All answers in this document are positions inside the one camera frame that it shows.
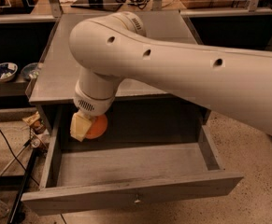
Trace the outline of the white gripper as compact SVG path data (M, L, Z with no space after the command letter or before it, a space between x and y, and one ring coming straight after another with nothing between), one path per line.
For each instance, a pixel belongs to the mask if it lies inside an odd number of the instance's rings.
M114 98L94 99L85 94L79 87L79 84L77 84L73 101L79 111L74 113L72 116L70 135L74 139L82 142L93 125L93 121L90 116L100 116L105 114L112 105Z

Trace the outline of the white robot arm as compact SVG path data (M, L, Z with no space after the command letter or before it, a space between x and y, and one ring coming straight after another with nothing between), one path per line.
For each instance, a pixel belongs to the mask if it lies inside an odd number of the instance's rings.
M69 48L81 66L74 103L88 116L131 78L272 135L272 52L153 40L132 12L81 21Z

